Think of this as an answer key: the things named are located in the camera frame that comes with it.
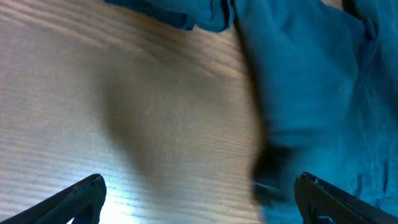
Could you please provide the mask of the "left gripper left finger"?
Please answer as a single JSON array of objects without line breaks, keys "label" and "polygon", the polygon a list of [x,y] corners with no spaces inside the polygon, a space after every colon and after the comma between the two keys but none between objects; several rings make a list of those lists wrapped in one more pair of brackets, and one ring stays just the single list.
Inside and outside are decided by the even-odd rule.
[{"label": "left gripper left finger", "polygon": [[105,198],[103,176],[92,174],[1,224],[98,224]]}]

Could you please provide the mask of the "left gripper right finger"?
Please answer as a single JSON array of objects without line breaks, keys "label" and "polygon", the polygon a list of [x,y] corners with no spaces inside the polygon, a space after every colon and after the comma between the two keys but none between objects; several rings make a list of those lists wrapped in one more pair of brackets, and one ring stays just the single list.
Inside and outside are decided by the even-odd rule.
[{"label": "left gripper right finger", "polygon": [[308,172],[296,178],[294,192],[304,224],[397,224],[397,217]]}]

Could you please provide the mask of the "navy blue shorts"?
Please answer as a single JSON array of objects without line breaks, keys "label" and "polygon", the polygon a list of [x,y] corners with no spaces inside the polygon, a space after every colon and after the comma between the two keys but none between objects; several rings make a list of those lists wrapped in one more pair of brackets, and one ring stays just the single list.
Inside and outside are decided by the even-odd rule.
[{"label": "navy blue shorts", "polygon": [[257,84],[266,146],[252,187],[268,223],[301,223],[309,172],[397,214],[397,2],[116,1],[182,30],[236,24]]}]

